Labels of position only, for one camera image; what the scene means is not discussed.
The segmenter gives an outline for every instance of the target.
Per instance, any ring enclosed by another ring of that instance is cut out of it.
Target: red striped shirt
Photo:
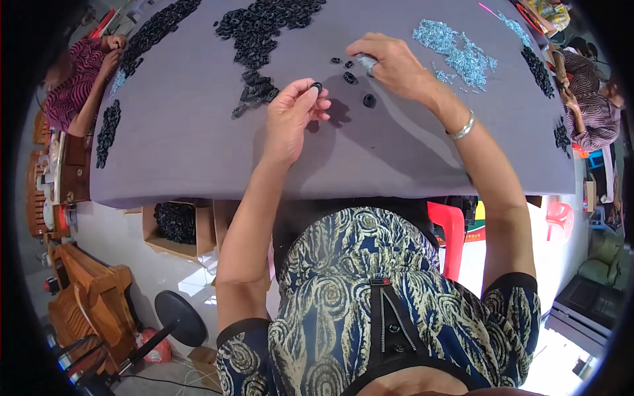
[[[67,131],[70,122],[86,103],[105,54],[101,52],[101,38],[81,39],[70,47],[73,75],[51,90],[44,102],[48,124]]]
[[[586,131],[578,131],[573,111],[564,105],[571,140],[588,152],[609,146],[619,136],[619,122],[612,116],[610,102],[598,93],[594,63],[570,51],[557,52],[564,57],[566,72],[573,75],[569,88],[577,98],[586,127]]]

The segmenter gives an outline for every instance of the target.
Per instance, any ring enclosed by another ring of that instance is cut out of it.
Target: silver bracelet
[[[449,135],[451,140],[461,139],[461,138],[465,137],[465,135],[468,134],[469,131],[471,131],[471,128],[473,128],[473,126],[474,126],[474,120],[475,120],[474,119],[474,112],[472,110],[469,110],[469,122],[467,122],[467,125],[463,126],[462,129],[460,129],[458,131],[458,133],[450,134],[447,131],[445,131],[445,133],[447,133],[447,135]]]

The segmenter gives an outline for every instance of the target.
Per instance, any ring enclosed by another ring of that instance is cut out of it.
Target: woman's right hand
[[[107,80],[110,74],[117,68],[119,62],[121,61],[121,53],[122,49],[115,49],[106,54],[103,58],[103,63],[101,64],[101,68],[99,69],[99,77],[103,80]]]
[[[405,98],[422,101],[427,88],[437,81],[403,40],[381,33],[367,33],[350,44],[346,53],[349,56],[365,53],[375,57],[378,63],[372,68],[372,75]]]

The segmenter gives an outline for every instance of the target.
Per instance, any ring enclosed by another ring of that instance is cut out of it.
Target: woman's left hand
[[[290,167],[304,146],[304,129],[310,121],[328,120],[328,89],[318,96],[313,79],[291,82],[271,102],[266,122],[266,142],[262,160]]]
[[[119,49],[126,46],[127,39],[122,34],[113,34],[108,36],[108,47],[110,50]]]
[[[572,110],[579,108],[579,103],[577,102],[577,98],[575,97],[575,95],[573,95],[570,89],[565,88],[561,90],[561,99],[564,101],[564,104],[568,108]]]

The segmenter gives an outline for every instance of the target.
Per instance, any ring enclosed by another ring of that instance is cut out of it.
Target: gray tablecloth
[[[157,2],[135,31],[168,4]],[[96,130],[114,99],[120,100],[121,121],[105,168],[91,171],[94,201],[131,208],[180,196],[242,197],[261,155],[266,107],[231,119],[245,68],[233,63],[233,39],[220,40],[212,24],[249,4],[203,0],[176,32],[143,55],[112,99],[107,89]],[[507,0],[485,5],[523,21]],[[404,39],[423,66],[431,68],[434,61],[453,72],[444,56],[411,38],[422,18],[464,31],[498,60],[496,72],[487,71],[486,92],[472,93],[459,77],[451,88],[507,154],[526,194],[573,194],[573,161],[555,147],[553,136],[563,114],[559,97],[548,99],[536,85],[520,54],[521,40],[477,2],[463,0],[329,0],[306,29],[282,30],[271,63],[260,73],[279,88],[311,77],[328,88],[333,101],[331,120],[306,132],[285,193],[314,199],[475,194],[456,149],[426,108],[388,93],[360,65],[351,69],[359,78],[352,86],[342,77],[343,66],[328,62],[334,56],[348,60],[348,44],[366,32],[381,32]],[[533,49],[541,56],[536,45]],[[374,109],[362,104],[367,93],[377,98]]]

